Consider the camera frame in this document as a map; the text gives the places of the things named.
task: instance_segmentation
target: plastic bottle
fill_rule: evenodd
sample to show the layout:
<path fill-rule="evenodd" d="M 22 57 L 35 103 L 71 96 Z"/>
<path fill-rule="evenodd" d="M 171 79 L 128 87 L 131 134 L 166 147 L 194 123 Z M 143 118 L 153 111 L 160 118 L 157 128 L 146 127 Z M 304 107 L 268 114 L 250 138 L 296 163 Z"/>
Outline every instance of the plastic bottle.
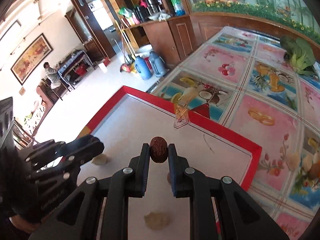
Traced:
<path fill-rule="evenodd" d="M 186 14 L 186 12 L 183 9 L 181 0 L 171 0 L 174 11 L 176 12 L 177 16 L 181 16 Z"/>

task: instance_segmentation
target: desk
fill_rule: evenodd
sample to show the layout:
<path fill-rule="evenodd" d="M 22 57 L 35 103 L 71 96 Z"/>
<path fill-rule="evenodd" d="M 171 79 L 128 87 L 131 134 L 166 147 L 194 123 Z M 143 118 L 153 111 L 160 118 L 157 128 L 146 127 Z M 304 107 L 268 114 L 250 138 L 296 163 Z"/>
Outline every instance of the desk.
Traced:
<path fill-rule="evenodd" d="M 78 67 L 79 63 L 82 61 L 87 63 L 94 70 L 92 61 L 83 50 L 76 50 L 69 54 L 67 58 L 60 64 L 61 67 L 58 70 L 58 75 L 61 77 L 61 79 L 73 89 L 75 89 L 75 87 L 69 82 L 68 79 L 66 79 L 66 76 L 76 67 Z"/>

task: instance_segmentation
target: white container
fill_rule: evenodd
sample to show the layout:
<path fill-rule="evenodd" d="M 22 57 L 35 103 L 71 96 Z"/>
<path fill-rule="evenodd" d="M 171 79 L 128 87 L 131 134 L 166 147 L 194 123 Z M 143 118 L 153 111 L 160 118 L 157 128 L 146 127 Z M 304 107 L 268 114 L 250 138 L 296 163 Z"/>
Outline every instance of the white container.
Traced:
<path fill-rule="evenodd" d="M 150 52 L 153 51 L 151 44 L 144 45 L 136 50 L 135 56 L 146 58 L 150 56 Z"/>

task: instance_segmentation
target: blue thermos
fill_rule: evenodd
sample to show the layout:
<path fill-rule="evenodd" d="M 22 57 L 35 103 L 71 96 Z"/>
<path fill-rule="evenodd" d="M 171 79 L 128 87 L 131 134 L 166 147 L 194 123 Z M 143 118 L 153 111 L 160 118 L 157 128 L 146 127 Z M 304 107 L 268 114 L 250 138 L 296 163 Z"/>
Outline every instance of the blue thermos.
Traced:
<path fill-rule="evenodd" d="M 150 52 L 149 61 L 156 77 L 164 76 L 166 73 L 163 59 L 154 51 Z"/>
<path fill-rule="evenodd" d="M 136 70 L 140 73 L 143 80 L 147 80 L 152 77 L 151 71 L 146 63 L 146 61 L 140 57 L 136 57 L 135 61 Z"/>

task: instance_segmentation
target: seated person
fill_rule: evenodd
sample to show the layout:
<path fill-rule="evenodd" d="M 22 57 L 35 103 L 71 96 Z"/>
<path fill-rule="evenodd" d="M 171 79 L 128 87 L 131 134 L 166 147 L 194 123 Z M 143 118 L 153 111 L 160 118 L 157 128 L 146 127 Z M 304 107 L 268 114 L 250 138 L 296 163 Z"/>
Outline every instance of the seated person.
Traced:
<path fill-rule="evenodd" d="M 44 65 L 44 72 L 47 78 L 51 81 L 51 88 L 55 89 L 61 86 L 60 77 L 57 74 L 58 70 L 51 68 L 48 62 L 45 62 Z"/>

